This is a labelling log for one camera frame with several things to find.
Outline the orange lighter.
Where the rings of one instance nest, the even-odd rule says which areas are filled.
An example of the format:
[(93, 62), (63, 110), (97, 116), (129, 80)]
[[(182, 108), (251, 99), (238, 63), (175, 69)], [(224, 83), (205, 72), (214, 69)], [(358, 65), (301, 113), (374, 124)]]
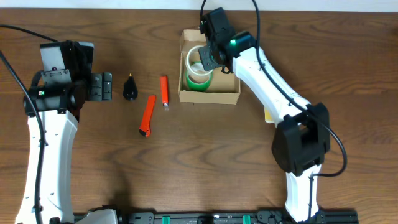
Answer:
[(162, 104), (164, 106), (169, 105), (169, 87), (168, 87), (168, 80), (166, 75), (162, 75), (160, 77), (160, 84), (161, 84), (161, 94), (162, 94)]

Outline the white tape roll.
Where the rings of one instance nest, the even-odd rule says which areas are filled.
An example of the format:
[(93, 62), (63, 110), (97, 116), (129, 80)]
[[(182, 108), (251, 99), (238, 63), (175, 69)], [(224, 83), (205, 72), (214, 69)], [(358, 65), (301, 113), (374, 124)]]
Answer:
[(199, 55), (199, 48), (201, 48), (202, 45), (197, 45), (192, 47), (186, 56), (185, 59), (185, 66), (187, 69), (188, 76), (197, 83), (204, 83), (207, 80), (210, 79), (212, 70), (206, 71), (204, 69), (203, 64), (201, 63), (200, 60), (200, 55)]

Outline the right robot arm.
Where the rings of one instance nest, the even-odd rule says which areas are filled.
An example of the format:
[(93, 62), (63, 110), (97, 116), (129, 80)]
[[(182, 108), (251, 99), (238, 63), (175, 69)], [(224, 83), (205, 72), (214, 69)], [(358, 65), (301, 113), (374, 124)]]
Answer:
[(317, 178), (330, 138), (309, 114), (328, 124), (326, 107), (311, 105), (296, 93), (269, 63), (259, 40), (249, 32), (236, 32), (223, 8), (200, 17), (200, 32), (206, 46), (199, 49), (205, 70), (220, 67), (242, 80), (264, 105), (276, 126), (272, 154), (286, 173), (287, 201), (285, 210), (293, 222), (313, 222), (318, 213)]

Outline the black cone glue bottle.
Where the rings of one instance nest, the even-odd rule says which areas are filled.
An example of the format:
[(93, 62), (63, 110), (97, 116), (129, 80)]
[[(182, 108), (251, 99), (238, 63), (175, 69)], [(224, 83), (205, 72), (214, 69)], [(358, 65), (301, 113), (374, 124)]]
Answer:
[(129, 74), (128, 79), (124, 83), (124, 89), (123, 89), (123, 97), (126, 100), (135, 100), (138, 96), (138, 90), (136, 83), (134, 81), (134, 77)]

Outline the yellow sticky note pad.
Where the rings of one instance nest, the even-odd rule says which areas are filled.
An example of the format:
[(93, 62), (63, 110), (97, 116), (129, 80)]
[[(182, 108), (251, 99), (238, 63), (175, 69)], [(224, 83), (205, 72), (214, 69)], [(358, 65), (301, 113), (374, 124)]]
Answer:
[(274, 124), (274, 120), (272, 118), (272, 115), (270, 114), (270, 112), (266, 108), (264, 109), (264, 120), (265, 120), (266, 123)]

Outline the green tape roll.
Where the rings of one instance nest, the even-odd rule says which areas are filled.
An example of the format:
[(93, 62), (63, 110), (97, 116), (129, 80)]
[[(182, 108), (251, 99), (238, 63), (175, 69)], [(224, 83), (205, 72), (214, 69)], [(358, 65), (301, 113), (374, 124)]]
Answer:
[(194, 81), (188, 76), (187, 69), (186, 69), (186, 72), (185, 72), (185, 78), (186, 78), (186, 81), (187, 81), (188, 88), (189, 88), (191, 91), (206, 91), (206, 90), (210, 87), (210, 85), (211, 85), (211, 82), (212, 82), (212, 79), (213, 79), (213, 70), (212, 70), (210, 79), (207, 80), (207, 81), (204, 82), (204, 83), (197, 83), (197, 82), (194, 82)]

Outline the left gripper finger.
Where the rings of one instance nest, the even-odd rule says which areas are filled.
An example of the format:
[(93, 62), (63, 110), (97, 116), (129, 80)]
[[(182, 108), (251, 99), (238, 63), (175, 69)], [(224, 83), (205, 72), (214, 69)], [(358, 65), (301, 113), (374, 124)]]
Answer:
[(103, 100), (112, 99), (112, 82), (113, 76), (109, 72), (103, 73)]
[(101, 101), (102, 97), (102, 87), (103, 87), (103, 78), (102, 74), (92, 73), (91, 74), (91, 83), (90, 83), (90, 101)]

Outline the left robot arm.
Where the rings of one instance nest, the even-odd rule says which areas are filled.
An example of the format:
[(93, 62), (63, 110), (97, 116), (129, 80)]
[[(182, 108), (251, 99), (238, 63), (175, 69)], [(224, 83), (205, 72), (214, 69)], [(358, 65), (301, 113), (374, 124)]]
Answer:
[(30, 134), (24, 196), (16, 223), (74, 223), (70, 194), (72, 147), (87, 101), (112, 99), (112, 74), (93, 73), (94, 45), (40, 45), (43, 70), (24, 97)]

